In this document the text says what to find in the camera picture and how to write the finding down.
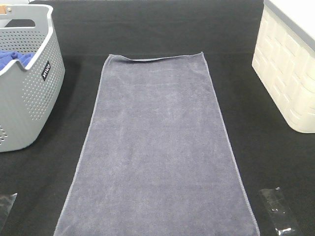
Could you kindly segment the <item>grey microfibre towel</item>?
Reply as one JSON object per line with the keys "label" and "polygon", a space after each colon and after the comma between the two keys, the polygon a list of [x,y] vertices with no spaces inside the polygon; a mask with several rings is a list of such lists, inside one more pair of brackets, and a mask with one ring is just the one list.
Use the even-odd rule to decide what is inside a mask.
{"label": "grey microfibre towel", "polygon": [[108,56],[54,234],[260,234],[202,53]]}

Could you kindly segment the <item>blue towel in basket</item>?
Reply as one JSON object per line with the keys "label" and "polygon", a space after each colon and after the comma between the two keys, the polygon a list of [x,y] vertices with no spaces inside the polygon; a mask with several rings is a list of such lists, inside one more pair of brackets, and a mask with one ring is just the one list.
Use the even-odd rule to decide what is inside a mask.
{"label": "blue towel in basket", "polygon": [[0,70],[4,69],[12,60],[19,60],[26,67],[35,53],[22,54],[16,51],[0,51]]}

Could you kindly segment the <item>black table cloth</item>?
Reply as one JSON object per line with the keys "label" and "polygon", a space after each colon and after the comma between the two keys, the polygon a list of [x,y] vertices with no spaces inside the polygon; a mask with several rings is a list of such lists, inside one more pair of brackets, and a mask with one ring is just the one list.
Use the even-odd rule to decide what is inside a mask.
{"label": "black table cloth", "polygon": [[249,202],[263,236],[275,227],[259,195],[279,187],[315,233],[315,136],[292,130],[252,68],[261,0],[49,0],[65,65],[36,141],[0,155],[0,191],[17,194],[3,236],[51,236],[71,185],[109,54],[203,52]]}

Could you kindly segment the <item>grey perforated laundry basket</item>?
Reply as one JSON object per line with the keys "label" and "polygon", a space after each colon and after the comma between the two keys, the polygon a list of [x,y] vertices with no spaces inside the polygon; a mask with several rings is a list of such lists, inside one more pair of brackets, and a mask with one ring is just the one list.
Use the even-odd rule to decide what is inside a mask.
{"label": "grey perforated laundry basket", "polygon": [[0,71],[0,150],[31,145],[49,117],[63,84],[65,67],[52,19],[45,4],[8,4],[2,21],[30,20],[33,26],[0,29],[0,50],[35,53],[24,67],[12,60]]}

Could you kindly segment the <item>cream plastic storage bin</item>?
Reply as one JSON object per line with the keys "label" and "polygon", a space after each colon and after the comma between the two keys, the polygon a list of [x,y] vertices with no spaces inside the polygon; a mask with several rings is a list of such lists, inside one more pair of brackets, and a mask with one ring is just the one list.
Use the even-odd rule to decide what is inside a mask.
{"label": "cream plastic storage bin", "polygon": [[287,124],[315,131],[315,2],[264,1],[252,67]]}

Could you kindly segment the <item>clear tape strip right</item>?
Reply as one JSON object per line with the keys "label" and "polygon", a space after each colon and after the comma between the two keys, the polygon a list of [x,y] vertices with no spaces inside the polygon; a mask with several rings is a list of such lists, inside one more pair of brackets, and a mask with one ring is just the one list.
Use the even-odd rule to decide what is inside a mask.
{"label": "clear tape strip right", "polygon": [[259,195],[278,236],[303,236],[298,222],[279,187],[261,189]]}

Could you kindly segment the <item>clear tape strip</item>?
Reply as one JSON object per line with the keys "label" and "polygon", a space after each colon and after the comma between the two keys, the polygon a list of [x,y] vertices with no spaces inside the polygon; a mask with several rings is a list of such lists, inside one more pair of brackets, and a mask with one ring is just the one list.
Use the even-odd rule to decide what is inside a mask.
{"label": "clear tape strip", "polygon": [[13,204],[16,200],[17,193],[15,194],[1,194],[0,195],[0,232],[3,230]]}
{"label": "clear tape strip", "polygon": [[259,195],[278,236],[303,236],[298,222],[279,187],[261,189]]}

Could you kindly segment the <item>clear tape strip left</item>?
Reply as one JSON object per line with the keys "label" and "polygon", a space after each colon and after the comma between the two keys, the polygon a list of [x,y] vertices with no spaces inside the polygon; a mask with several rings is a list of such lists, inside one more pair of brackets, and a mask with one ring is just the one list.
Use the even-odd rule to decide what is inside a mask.
{"label": "clear tape strip left", "polygon": [[3,230],[13,204],[16,200],[17,193],[15,194],[1,194],[0,195],[0,232]]}

